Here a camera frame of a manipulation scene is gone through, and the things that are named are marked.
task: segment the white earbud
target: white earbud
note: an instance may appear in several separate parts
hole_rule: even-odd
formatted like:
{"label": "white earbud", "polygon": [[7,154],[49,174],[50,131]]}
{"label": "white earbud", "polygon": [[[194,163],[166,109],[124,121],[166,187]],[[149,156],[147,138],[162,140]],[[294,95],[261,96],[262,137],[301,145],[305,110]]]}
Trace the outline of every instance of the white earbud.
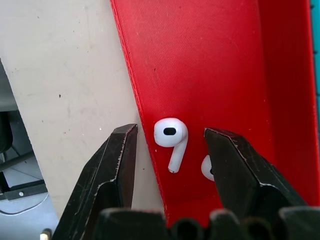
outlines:
{"label": "white earbud", "polygon": [[177,118],[161,119],[154,125],[154,140],[161,147],[174,147],[168,170],[177,173],[187,147],[187,126]]}
{"label": "white earbud", "polygon": [[212,166],[211,166],[211,161],[210,161],[209,155],[205,156],[205,158],[202,161],[201,172],[207,179],[209,179],[211,181],[215,181],[215,177],[212,174]]}

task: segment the white table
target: white table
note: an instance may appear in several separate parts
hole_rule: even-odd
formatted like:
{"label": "white table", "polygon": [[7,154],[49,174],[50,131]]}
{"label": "white table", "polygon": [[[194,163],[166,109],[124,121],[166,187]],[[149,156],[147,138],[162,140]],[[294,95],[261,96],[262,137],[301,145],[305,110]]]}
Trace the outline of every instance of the white table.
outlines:
{"label": "white table", "polygon": [[[140,122],[110,3],[0,0],[0,23],[0,58],[61,217],[113,129]],[[139,126],[132,206],[162,210]]]}

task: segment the red plastic part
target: red plastic part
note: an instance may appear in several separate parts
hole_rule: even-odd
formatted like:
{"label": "red plastic part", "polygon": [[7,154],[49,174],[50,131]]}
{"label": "red plastic part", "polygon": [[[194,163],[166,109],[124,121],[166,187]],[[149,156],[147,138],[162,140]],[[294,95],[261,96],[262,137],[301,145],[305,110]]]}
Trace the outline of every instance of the red plastic part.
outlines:
{"label": "red plastic part", "polygon": [[[319,149],[308,0],[111,0],[168,224],[208,224],[221,208],[201,173],[204,128],[244,135],[310,205],[320,204]],[[182,120],[180,171],[154,124]]]}

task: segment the red surface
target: red surface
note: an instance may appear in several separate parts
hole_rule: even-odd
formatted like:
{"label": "red surface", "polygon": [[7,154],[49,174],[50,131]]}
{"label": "red surface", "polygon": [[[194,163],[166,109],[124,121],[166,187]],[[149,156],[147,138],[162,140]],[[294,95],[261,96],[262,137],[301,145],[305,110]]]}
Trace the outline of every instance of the red surface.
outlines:
{"label": "red surface", "polygon": [[[244,135],[311,205],[320,204],[308,0],[111,0],[168,224],[221,208],[201,173],[204,127]],[[154,124],[176,117],[189,140],[180,171]]]}

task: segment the earbud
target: earbud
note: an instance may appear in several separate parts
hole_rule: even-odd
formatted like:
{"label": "earbud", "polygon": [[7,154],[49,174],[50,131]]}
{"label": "earbud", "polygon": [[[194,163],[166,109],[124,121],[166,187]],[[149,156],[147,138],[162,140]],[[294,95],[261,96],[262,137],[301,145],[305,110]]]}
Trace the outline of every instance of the earbud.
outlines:
{"label": "earbud", "polygon": [[211,181],[215,181],[215,177],[212,173],[212,165],[211,165],[209,155],[205,156],[205,158],[202,161],[201,172],[207,179],[209,179]]}
{"label": "earbud", "polygon": [[177,173],[187,147],[187,126],[177,118],[161,119],[154,125],[154,140],[161,147],[174,147],[168,170]]}

